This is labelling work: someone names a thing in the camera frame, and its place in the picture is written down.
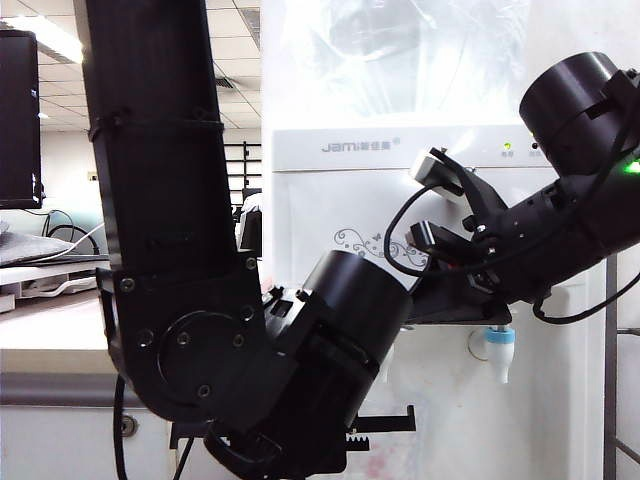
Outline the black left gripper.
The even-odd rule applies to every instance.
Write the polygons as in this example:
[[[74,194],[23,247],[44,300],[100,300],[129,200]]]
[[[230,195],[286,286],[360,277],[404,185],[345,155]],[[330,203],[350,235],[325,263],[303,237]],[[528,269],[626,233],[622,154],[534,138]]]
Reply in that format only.
[[[348,414],[236,415],[208,422],[175,422],[169,447],[201,438],[233,474],[333,474],[346,468],[346,452],[369,452],[367,435],[347,433]],[[414,432],[415,407],[404,415],[357,416],[357,433]]]

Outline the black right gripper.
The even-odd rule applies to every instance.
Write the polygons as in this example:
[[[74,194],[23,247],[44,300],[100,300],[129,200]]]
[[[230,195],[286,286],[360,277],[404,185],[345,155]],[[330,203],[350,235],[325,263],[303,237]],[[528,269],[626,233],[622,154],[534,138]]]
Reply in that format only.
[[[532,303],[552,284],[551,255],[545,250],[556,226],[556,183],[540,184],[511,206],[467,168],[462,188],[471,209],[462,225],[472,243],[427,220],[409,228],[408,243],[439,260],[488,264],[483,270],[495,288],[473,275],[424,275],[409,290],[413,307],[407,325],[508,325],[512,315],[507,303]]]

